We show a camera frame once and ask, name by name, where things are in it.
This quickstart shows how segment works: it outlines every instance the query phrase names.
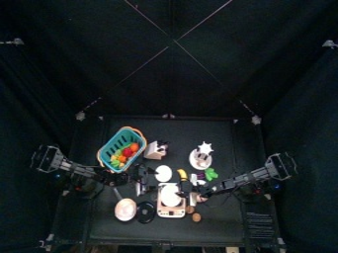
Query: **round lid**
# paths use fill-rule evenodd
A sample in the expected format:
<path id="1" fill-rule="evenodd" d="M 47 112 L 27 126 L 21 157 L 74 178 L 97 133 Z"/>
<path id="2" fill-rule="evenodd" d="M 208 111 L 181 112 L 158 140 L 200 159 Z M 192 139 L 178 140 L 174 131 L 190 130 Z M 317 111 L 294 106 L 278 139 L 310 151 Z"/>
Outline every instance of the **round lid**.
<path id="1" fill-rule="evenodd" d="M 153 203 L 141 202 L 138 203 L 137 218 L 139 223 L 149 223 L 155 218 L 157 209 Z"/>

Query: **black wall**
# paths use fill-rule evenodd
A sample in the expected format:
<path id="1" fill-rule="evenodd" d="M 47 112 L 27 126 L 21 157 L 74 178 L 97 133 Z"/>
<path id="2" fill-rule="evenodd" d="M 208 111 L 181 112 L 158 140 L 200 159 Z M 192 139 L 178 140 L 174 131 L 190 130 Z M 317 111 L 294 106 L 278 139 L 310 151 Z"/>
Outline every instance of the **black wall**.
<path id="1" fill-rule="evenodd" d="M 0 252 L 37 247 L 51 232 L 54 178 L 30 168 L 42 143 L 65 151 L 71 110 L 43 73 L 12 46 L 0 46 Z"/>
<path id="2" fill-rule="evenodd" d="M 265 117 L 269 152 L 289 150 L 298 176 L 278 199 L 296 252 L 337 252 L 338 50 L 328 49 Z"/>

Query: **plastic basket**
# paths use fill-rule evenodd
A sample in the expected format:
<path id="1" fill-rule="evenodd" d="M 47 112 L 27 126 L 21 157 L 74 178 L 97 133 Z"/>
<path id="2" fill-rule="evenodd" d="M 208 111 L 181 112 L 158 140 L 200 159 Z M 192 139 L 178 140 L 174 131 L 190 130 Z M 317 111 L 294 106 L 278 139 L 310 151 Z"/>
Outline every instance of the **plastic basket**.
<path id="1" fill-rule="evenodd" d="M 141 148 L 137 154 L 129 159 L 127 163 L 122 168 L 114 167 L 111 164 L 113 154 L 117 152 L 118 149 L 122 149 L 133 142 L 139 143 Z M 139 157 L 146 147 L 147 147 L 147 140 L 143 137 L 142 132 L 130 126 L 122 127 L 117 132 L 117 134 L 110 139 L 110 141 L 98 151 L 98 160 L 101 162 L 101 166 L 110 168 L 117 173 L 126 171 L 130 168 L 131 164 L 134 163 L 135 159 Z"/>

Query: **black backdrop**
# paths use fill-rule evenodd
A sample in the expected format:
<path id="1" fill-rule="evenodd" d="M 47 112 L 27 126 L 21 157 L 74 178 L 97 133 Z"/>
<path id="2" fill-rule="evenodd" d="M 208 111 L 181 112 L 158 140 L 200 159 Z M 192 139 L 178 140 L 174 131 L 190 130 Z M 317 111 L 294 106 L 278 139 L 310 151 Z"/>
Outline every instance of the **black backdrop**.
<path id="1" fill-rule="evenodd" d="M 280 199 L 289 245 L 296 252 L 338 248 L 337 50 L 322 47 L 338 37 L 337 1 L 0 7 L 0 42 L 26 43 L 0 44 L 2 246 L 49 235 L 57 193 L 30 159 L 41 143 L 69 151 L 74 115 L 86 109 L 91 116 L 258 114 L 269 153 L 292 150 L 301 166 Z"/>

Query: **yellow toy banana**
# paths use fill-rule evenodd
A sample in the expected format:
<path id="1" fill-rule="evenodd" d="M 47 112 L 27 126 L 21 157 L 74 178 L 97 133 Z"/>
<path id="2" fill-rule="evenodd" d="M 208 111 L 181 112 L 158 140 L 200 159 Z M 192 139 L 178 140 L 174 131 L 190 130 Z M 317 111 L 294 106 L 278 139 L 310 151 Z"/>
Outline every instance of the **yellow toy banana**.
<path id="1" fill-rule="evenodd" d="M 183 169 L 178 169 L 177 172 L 179 174 L 181 181 L 188 181 L 188 175 L 186 175 L 185 170 Z"/>

